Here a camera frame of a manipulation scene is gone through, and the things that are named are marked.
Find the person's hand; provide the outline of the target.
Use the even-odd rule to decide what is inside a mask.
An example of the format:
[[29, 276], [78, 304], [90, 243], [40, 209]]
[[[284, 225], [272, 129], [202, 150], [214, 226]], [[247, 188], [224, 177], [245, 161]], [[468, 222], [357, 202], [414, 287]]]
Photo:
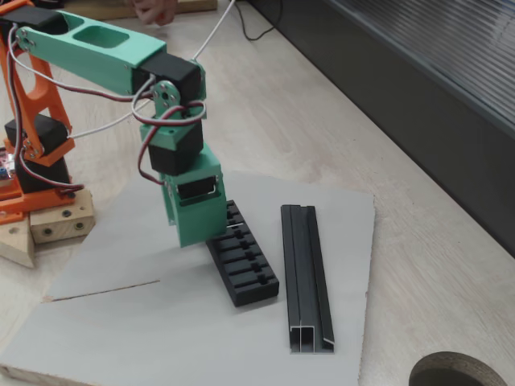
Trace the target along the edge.
[[164, 26], [171, 23], [176, 14], [177, 0], [136, 0], [131, 5], [144, 24]]

